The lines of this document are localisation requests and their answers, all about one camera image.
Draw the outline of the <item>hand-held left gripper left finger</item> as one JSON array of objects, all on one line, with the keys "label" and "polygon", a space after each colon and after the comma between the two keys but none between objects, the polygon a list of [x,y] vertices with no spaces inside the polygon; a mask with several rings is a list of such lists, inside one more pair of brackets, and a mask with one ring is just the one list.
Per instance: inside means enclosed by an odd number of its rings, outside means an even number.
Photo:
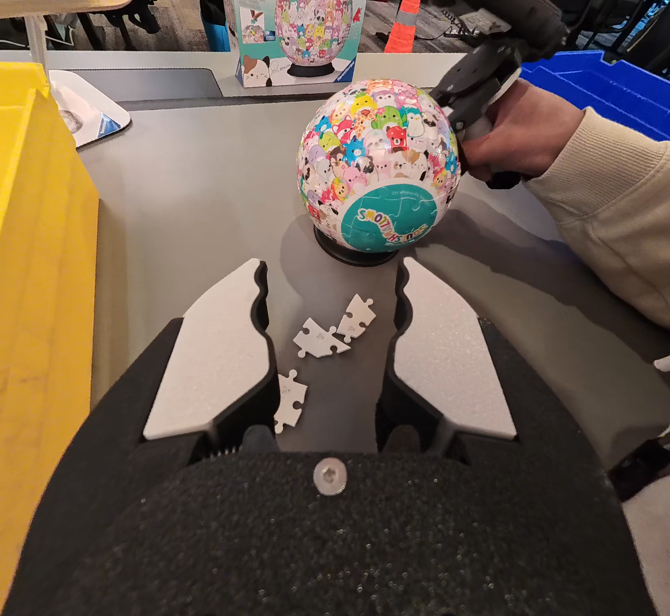
[{"label": "hand-held left gripper left finger", "polygon": [[267,334],[267,264],[250,259],[182,317],[143,437],[203,433],[214,450],[240,448],[252,426],[275,437],[279,376]]}]

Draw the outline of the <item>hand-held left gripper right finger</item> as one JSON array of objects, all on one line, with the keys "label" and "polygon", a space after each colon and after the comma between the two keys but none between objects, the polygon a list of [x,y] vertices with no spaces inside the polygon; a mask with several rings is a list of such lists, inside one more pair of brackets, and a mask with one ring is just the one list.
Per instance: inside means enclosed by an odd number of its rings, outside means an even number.
[{"label": "hand-held left gripper right finger", "polygon": [[400,427],[420,453],[445,455],[460,435],[513,442],[517,430],[482,322],[414,258],[399,261],[396,328],[377,402],[377,447]]}]

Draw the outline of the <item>white puzzle piece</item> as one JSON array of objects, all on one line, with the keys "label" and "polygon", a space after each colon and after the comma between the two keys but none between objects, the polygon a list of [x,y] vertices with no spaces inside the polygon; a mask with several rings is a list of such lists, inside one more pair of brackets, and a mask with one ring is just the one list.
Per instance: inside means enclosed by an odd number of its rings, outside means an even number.
[{"label": "white puzzle piece", "polygon": [[336,334],[343,336],[346,344],[361,336],[376,317],[371,309],[372,304],[372,298],[363,300],[358,294],[348,304],[336,329]]},{"label": "white puzzle piece", "polygon": [[302,329],[293,338],[298,347],[298,358],[304,359],[307,355],[322,358],[349,351],[350,346],[336,338],[335,333],[335,326],[323,328],[313,318],[307,318]]},{"label": "white puzzle piece", "polygon": [[303,412],[308,386],[298,380],[298,372],[291,369],[288,375],[279,375],[280,404],[274,415],[275,434],[286,428],[296,427]]}]

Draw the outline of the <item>round black ball stand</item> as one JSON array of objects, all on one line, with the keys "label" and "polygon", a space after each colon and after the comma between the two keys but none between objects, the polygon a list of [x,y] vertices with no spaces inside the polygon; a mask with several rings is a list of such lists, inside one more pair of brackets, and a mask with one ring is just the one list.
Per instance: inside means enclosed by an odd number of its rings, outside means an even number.
[{"label": "round black ball stand", "polygon": [[347,248],[335,239],[313,226],[314,237],[321,249],[331,258],[348,266],[357,268],[374,268],[381,266],[395,258],[397,250],[389,252],[362,252]]}]

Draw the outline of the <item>colourful puzzle ball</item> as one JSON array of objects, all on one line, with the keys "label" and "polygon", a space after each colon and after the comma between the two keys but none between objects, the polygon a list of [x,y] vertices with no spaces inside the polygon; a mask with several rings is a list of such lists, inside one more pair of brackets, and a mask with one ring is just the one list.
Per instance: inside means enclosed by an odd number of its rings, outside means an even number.
[{"label": "colourful puzzle ball", "polygon": [[430,93],[395,79],[353,83],[302,136],[301,201],[313,226],[343,246],[399,251],[446,214],[462,174],[457,144]]}]

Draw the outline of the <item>person's right forearm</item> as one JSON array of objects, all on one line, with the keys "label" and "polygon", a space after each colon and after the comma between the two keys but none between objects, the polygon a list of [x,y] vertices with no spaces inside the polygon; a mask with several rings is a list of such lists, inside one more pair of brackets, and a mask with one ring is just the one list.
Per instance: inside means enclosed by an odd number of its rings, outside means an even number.
[{"label": "person's right forearm", "polygon": [[526,185],[608,289],[668,328],[669,141],[588,107],[557,160]]}]

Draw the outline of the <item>puzzle box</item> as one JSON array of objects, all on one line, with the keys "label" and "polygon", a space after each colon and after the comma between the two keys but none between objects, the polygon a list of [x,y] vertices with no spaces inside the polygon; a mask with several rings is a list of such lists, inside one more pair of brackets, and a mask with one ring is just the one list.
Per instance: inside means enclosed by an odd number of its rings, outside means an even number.
[{"label": "puzzle box", "polygon": [[246,89],[350,83],[366,0],[223,0]]}]

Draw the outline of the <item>person's right hand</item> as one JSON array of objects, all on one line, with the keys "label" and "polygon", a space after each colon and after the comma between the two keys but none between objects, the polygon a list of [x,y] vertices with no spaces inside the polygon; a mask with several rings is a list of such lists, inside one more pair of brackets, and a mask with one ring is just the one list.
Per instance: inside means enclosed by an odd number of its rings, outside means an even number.
[{"label": "person's right hand", "polygon": [[486,112],[488,134],[466,140],[467,171],[489,182],[494,170],[539,178],[557,160],[583,121],[585,111],[518,79]]}]

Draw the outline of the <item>blue plastic bin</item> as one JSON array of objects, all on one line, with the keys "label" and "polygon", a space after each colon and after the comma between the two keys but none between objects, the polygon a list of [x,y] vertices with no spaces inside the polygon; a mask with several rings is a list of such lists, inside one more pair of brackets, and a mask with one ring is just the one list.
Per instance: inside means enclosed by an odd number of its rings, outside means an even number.
[{"label": "blue plastic bin", "polygon": [[669,140],[669,81],[624,60],[608,63],[601,51],[559,52],[525,62],[521,77],[574,106],[656,141]]}]

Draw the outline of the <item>white printed sheet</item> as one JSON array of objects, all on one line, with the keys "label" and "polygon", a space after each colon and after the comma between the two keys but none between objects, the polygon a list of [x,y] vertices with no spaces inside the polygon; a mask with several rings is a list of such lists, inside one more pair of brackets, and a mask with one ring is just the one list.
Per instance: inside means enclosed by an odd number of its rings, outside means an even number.
[{"label": "white printed sheet", "polygon": [[51,93],[77,150],[124,132],[131,115],[82,76],[50,70]]}]

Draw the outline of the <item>dark waste bin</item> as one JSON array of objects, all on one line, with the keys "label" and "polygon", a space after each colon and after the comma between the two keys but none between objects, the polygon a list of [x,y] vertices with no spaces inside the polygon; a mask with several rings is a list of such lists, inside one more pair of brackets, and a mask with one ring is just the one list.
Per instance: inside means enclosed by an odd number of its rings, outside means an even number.
[{"label": "dark waste bin", "polygon": [[200,0],[200,17],[212,52],[230,52],[230,35],[224,0]]}]

